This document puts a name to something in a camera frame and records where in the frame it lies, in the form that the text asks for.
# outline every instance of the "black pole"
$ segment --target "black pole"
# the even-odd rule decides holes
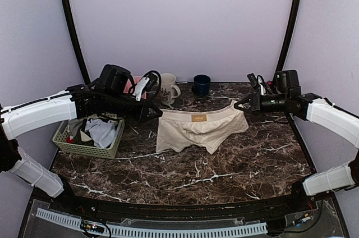
[[[297,14],[298,14],[298,9],[299,9],[299,2],[300,2],[300,0],[292,1],[291,13],[289,14],[286,35],[284,36],[282,50],[280,52],[278,64],[275,69],[276,72],[283,70],[284,63],[286,62],[289,46],[290,46],[291,40],[292,40],[294,26],[296,24],[296,19],[297,19]]]
[[[71,37],[73,50],[75,51],[77,63],[79,64],[82,78],[83,78],[85,84],[89,84],[90,76],[89,76],[88,70],[86,68],[84,57],[82,55],[79,39],[77,37],[77,33],[76,33],[76,29],[75,29],[75,23],[73,22],[72,12],[71,12],[71,7],[70,7],[70,0],[62,0],[62,7],[63,7],[63,11],[65,13],[68,32]]]

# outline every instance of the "laundry basket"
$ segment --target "laundry basket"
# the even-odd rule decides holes
[[[116,115],[107,113],[106,116],[111,118],[116,118]],[[79,155],[89,155],[97,158],[115,158],[119,141],[121,139],[123,130],[125,129],[125,122],[123,120],[118,121],[116,129],[116,137],[112,141],[112,144],[109,148],[100,148],[92,147],[87,145],[80,144],[70,144],[66,142],[66,138],[69,137],[70,133],[68,132],[68,122],[64,121],[61,123],[60,127],[57,129],[52,141],[61,149],[63,152],[70,152],[73,154]]]

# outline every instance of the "white wall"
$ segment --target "white wall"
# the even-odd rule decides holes
[[[104,63],[199,73],[214,81],[272,78],[292,0],[71,0],[91,79]]]
[[[301,0],[285,68],[297,69],[302,91],[359,114],[359,0]],[[357,150],[328,130],[296,121],[319,171],[354,159]],[[358,237],[359,190],[337,194],[351,237]]]
[[[0,0],[0,102],[24,103],[82,83],[61,0]],[[27,133],[18,141],[49,166],[56,151],[56,125]],[[17,237],[31,186],[0,173],[0,236]]]

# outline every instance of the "brown label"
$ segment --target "brown label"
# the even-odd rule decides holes
[[[207,115],[192,115],[192,122],[206,122]]]

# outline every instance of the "white mug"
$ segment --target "white mug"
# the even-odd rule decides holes
[[[176,77],[173,74],[161,74],[161,80],[161,102],[171,105],[174,99],[181,95],[180,88],[176,85]]]

